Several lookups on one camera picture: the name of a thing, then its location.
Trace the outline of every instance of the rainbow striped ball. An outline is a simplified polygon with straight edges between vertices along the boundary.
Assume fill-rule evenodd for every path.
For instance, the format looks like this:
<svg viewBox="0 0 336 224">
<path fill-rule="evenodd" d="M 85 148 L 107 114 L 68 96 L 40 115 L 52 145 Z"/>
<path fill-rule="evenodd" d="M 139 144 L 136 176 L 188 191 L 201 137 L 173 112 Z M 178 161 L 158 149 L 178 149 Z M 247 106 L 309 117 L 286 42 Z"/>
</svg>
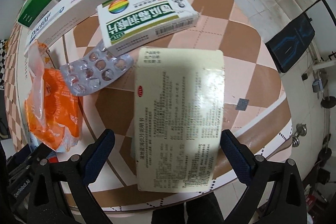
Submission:
<svg viewBox="0 0 336 224">
<path fill-rule="evenodd" d="M 124 11 L 128 7 L 128 0 L 114 0 L 109 6 L 109 12 L 117 14 Z"/>
</svg>

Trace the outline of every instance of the orange plastic packaging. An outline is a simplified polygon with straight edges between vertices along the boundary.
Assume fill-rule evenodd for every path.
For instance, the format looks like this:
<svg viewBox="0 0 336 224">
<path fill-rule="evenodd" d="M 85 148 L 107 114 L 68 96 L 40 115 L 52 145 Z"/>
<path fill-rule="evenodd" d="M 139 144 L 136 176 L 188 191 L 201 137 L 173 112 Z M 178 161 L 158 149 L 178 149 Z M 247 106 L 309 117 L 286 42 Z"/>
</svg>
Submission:
<svg viewBox="0 0 336 224">
<path fill-rule="evenodd" d="M 26 118 L 30 132 L 40 141 L 56 152 L 66 152 L 79 139 L 78 97 L 70 93 L 60 71 L 51 68 L 47 51 L 37 42 L 29 50 L 34 78 L 25 101 Z"/>
</svg>

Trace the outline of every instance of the red round logo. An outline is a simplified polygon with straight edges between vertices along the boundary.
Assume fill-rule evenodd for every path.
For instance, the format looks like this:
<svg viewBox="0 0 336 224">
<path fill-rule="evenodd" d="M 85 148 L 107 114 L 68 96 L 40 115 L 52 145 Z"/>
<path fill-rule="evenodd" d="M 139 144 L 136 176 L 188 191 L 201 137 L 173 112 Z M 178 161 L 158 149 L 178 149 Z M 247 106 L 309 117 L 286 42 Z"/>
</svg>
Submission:
<svg viewBox="0 0 336 224">
<path fill-rule="evenodd" d="M 142 96 L 142 86 L 138 87 L 138 96 L 141 97 Z"/>
</svg>

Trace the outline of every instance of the black and white checkered cloth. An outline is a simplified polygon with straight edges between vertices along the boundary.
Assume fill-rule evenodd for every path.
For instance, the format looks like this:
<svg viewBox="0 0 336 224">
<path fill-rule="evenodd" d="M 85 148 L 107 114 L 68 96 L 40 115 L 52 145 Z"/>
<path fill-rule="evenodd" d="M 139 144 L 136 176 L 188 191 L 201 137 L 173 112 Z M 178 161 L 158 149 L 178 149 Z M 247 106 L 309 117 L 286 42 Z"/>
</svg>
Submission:
<svg viewBox="0 0 336 224">
<path fill-rule="evenodd" d="M 7 52 L 7 40 L 0 40 L 0 90 L 4 90 L 5 87 L 5 60 Z"/>
</svg>

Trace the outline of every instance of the table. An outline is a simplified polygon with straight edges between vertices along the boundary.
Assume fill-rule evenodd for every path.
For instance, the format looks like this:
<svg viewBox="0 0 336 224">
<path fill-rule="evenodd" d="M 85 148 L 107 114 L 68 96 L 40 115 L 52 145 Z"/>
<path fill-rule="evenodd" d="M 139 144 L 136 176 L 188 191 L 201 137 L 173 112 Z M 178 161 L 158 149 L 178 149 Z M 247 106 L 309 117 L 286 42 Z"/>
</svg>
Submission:
<svg viewBox="0 0 336 224">
<path fill-rule="evenodd" d="M 286 94 L 273 60 L 258 32 L 233 0 L 188 0 L 201 13 L 196 27 L 150 42 L 147 46 L 220 49 L 225 63 L 223 129 L 231 129 L 253 153 L 272 160 L 285 160 L 291 153 L 292 123 Z M 26 144 L 24 99 L 31 88 L 31 75 L 24 58 L 28 30 L 15 25 L 6 60 L 5 101 L 9 129 L 17 150 Z M 84 56 L 101 40 L 98 17 L 81 22 L 50 47 L 56 66 Z M 130 52 L 135 61 L 139 49 Z M 151 193 L 137 190 L 135 160 L 131 157 L 134 135 L 134 67 L 107 88 L 80 98 L 82 140 L 67 160 L 93 143 L 105 128 L 115 132 L 115 147 L 97 181 L 90 189 L 106 213 L 133 212 L 168 206 L 205 193 Z M 210 191 L 236 178 L 220 150 Z M 69 205 L 75 203 L 63 185 Z"/>
</svg>

